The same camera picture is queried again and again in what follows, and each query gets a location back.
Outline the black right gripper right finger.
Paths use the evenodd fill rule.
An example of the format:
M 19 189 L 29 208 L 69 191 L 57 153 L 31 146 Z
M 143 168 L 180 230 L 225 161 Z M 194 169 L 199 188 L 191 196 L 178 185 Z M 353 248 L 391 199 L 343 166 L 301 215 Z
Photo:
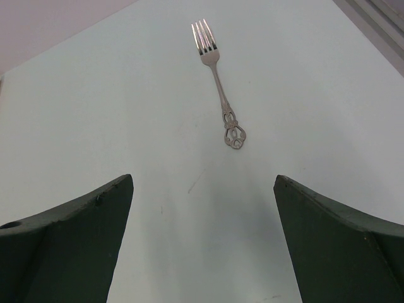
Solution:
M 403 302 L 403 226 L 284 175 L 276 205 L 303 302 Z

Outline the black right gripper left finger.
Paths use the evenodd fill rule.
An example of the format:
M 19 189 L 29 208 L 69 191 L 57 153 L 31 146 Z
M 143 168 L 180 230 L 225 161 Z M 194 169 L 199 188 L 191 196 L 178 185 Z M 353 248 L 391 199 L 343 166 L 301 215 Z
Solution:
M 1 226 L 1 302 L 106 302 L 133 198 L 126 174 Z

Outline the ornate silver fork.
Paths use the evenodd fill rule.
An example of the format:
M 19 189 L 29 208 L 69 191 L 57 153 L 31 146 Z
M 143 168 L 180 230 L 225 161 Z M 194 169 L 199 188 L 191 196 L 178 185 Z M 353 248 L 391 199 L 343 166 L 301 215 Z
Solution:
M 243 147 L 247 135 L 245 130 L 239 125 L 236 114 L 225 96 L 218 75 L 217 62 L 220 59 L 220 52 L 214 35 L 205 19 L 192 23 L 191 28 L 201 62 L 210 68 L 217 86 L 222 109 L 223 126 L 225 128 L 224 142 L 232 149 L 239 150 Z

